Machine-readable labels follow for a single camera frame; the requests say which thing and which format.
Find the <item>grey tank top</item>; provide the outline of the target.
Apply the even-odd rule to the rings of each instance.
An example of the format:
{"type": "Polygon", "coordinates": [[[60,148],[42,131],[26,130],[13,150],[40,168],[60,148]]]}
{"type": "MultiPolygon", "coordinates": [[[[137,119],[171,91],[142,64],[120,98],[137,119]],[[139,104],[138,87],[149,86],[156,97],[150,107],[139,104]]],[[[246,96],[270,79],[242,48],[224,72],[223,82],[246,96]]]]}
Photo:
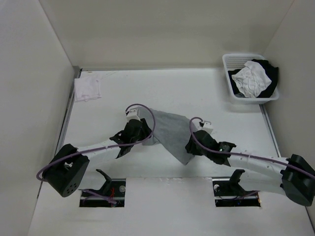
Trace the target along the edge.
{"type": "Polygon", "coordinates": [[[143,107],[138,108],[138,116],[145,119],[150,128],[153,128],[153,120],[156,120],[153,136],[142,145],[161,144],[183,165],[188,164],[194,158],[194,155],[187,153],[185,149],[190,139],[187,117],[153,109],[149,112],[143,107]]]}

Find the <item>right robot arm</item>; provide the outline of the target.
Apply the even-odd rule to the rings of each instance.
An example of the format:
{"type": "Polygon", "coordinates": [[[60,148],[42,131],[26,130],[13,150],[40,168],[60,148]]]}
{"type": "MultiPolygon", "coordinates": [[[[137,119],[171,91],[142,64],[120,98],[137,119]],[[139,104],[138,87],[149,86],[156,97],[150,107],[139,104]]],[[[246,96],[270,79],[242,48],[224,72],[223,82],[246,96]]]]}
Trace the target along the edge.
{"type": "Polygon", "coordinates": [[[277,193],[301,206],[310,207],[315,198],[315,171],[300,155],[290,158],[256,157],[232,153],[234,143],[217,142],[205,130],[194,132],[187,153],[205,156],[218,165],[235,168],[229,180],[216,180],[216,197],[239,201],[258,191],[277,193]]]}

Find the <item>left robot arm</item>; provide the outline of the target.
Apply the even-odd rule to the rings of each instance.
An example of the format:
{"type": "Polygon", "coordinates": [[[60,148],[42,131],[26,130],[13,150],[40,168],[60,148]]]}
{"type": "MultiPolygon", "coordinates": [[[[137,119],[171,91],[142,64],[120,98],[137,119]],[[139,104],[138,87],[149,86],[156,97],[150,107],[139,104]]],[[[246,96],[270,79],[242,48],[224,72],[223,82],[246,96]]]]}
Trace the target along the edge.
{"type": "Polygon", "coordinates": [[[106,195],[110,192],[111,179],[101,169],[96,169],[96,171],[105,180],[98,179],[93,189],[89,188],[88,184],[83,184],[88,167],[98,161],[117,159],[128,154],[134,145],[151,138],[153,131],[154,129],[148,126],[144,118],[131,119],[123,130],[105,142],[89,147],[74,147],[66,144],[38,173],[37,178],[49,183],[64,198],[79,189],[110,201],[106,195]]]}

